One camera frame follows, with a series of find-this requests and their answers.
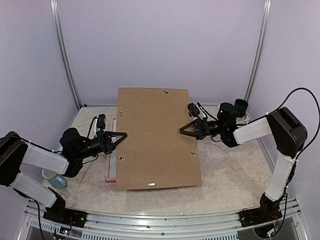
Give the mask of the right aluminium post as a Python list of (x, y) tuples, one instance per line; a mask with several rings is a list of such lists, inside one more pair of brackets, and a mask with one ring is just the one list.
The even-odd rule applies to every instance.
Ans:
[(254, 59), (253, 59), (253, 66), (252, 66), (252, 69), (250, 72), (249, 82), (248, 82), (247, 89), (245, 92), (245, 97), (244, 97), (245, 101), (247, 101), (247, 102), (250, 101), (250, 98), (253, 94), (254, 86), (256, 83), (257, 74), (259, 71), (259, 66), (261, 63), (261, 59), (262, 59), (262, 55), (263, 55), (263, 51), (264, 51), (265, 40), (266, 40), (266, 36), (267, 36), (267, 31), (268, 31), (271, 6), (272, 6), (271, 0), (264, 1), (262, 19), (261, 19), (260, 30), (259, 30), (259, 34), (258, 34), (258, 41), (257, 41)]

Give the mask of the left aluminium post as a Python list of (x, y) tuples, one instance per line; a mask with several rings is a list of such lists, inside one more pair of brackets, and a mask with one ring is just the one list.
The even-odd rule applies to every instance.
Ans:
[(50, 0), (50, 8), (53, 20), (53, 26), (57, 38), (58, 49), (60, 52), (60, 57), (63, 65), (63, 69), (66, 75), (67, 84), (71, 92), (71, 96), (74, 102), (76, 109), (79, 111), (82, 107), (82, 103), (76, 88), (76, 84), (73, 78), (70, 61), (68, 58), (67, 48), (65, 44), (62, 21), (59, 11), (59, 2), (57, 0)]

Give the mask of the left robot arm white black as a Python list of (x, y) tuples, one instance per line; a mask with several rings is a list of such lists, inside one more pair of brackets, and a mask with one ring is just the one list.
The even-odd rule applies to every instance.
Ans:
[(32, 143), (10, 131), (0, 139), (0, 184), (10, 187), (39, 204), (50, 208), (50, 214), (63, 223), (70, 211), (58, 203), (58, 195), (23, 172), (23, 166), (48, 170), (67, 178), (74, 178), (83, 168), (86, 158), (100, 153), (110, 155), (127, 137), (125, 132), (99, 130), (92, 139), (81, 136), (74, 127), (68, 128), (60, 139), (61, 152)]

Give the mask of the wooden picture frame pink edge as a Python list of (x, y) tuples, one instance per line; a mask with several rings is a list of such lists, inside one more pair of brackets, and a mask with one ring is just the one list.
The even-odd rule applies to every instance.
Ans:
[[(111, 131), (116, 132), (117, 130), (117, 119), (112, 118)], [(105, 167), (105, 182), (107, 184), (116, 183), (116, 151), (112, 152), (107, 156), (106, 167)]]

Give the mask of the aluminium post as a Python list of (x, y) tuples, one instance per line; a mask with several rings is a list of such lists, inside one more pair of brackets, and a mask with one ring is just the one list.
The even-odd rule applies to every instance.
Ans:
[(76, 84), (73, 78), (70, 61), (68, 58), (67, 48), (65, 44), (62, 21), (59, 11), (59, 2), (57, 0), (50, 0), (50, 8), (53, 20), (53, 26), (57, 38), (58, 49), (60, 52), (60, 57), (63, 65), (63, 69), (66, 75), (67, 84), (71, 92), (71, 96), (74, 102), (76, 109), (79, 111), (82, 107), (82, 103), (76, 88)]
[(247, 89), (245, 92), (245, 97), (244, 97), (245, 101), (247, 101), (247, 102), (250, 101), (250, 98), (253, 94), (254, 86), (256, 83), (257, 74), (259, 71), (259, 66), (261, 63), (261, 59), (262, 59), (262, 55), (263, 55), (263, 51), (264, 51), (265, 40), (266, 40), (266, 36), (267, 36), (267, 31), (268, 31), (271, 6), (272, 6), (271, 0), (264, 1), (262, 19), (261, 19), (260, 30), (259, 30), (259, 34), (258, 34), (258, 41), (257, 41), (254, 59), (253, 59), (253, 66), (252, 66), (252, 69), (250, 72), (249, 82), (248, 82)]

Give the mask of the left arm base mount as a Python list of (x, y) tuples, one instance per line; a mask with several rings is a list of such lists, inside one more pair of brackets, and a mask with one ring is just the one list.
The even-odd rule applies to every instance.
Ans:
[(70, 227), (84, 228), (88, 213), (66, 207), (66, 201), (57, 193), (53, 192), (56, 200), (51, 207), (46, 207), (43, 218)]

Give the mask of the white round coaster plate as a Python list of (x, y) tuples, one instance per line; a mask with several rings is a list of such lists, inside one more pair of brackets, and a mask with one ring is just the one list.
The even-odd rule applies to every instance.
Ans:
[(242, 117), (237, 117), (236, 118), (236, 124), (247, 124), (248, 122), (250, 122), (250, 117), (248, 116), (247, 113), (244, 114), (244, 116)]

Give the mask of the brown backing board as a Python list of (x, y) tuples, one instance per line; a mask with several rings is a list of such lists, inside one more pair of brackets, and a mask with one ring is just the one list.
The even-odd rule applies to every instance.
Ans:
[(116, 148), (116, 188), (164, 189), (200, 186), (197, 141), (180, 134), (193, 118), (186, 89), (121, 87), (117, 132), (127, 137)]

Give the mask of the front aluminium rail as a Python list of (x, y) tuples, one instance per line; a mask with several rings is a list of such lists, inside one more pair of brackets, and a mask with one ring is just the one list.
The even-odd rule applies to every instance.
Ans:
[(29, 201), (18, 227), (16, 240), (256, 240), (258, 231), (271, 222), (243, 227), (239, 211), (220, 213), (146, 216), (88, 211), (83, 227), (38, 218), (37, 206)]

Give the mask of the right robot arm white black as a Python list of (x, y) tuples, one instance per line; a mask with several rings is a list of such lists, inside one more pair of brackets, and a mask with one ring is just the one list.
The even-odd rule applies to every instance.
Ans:
[(303, 150), (308, 136), (306, 128), (287, 107), (247, 124), (237, 123), (237, 109), (228, 102), (220, 104), (213, 120), (208, 120), (209, 112), (199, 103), (190, 103), (187, 108), (195, 119), (180, 128), (179, 132), (197, 140), (219, 136), (222, 143), (234, 148), (265, 136), (273, 136), (277, 150), (276, 165), (271, 181), (261, 196), (260, 207), (255, 212), (260, 222), (268, 221), (278, 210), (293, 177), (297, 156)]

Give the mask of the dark green cup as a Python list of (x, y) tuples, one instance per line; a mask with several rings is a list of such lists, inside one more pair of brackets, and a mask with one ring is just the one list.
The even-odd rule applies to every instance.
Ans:
[(237, 111), (238, 118), (242, 118), (246, 115), (248, 106), (249, 106), (248, 102), (245, 101), (244, 99), (238, 98), (234, 101), (234, 107)]

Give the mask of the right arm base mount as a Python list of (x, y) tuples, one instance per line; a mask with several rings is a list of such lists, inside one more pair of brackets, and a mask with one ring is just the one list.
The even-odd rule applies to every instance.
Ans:
[(276, 218), (280, 219), (283, 216), (280, 210), (280, 203), (284, 196), (283, 194), (280, 199), (272, 201), (263, 194), (260, 198), (259, 207), (252, 209), (244, 208), (238, 213), (241, 226), (244, 228), (274, 221)]

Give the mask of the light blue mug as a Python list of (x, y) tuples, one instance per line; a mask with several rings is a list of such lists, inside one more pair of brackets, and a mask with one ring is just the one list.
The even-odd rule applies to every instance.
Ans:
[(47, 169), (43, 169), (41, 174), (53, 188), (61, 190), (67, 187), (67, 180), (63, 175)]

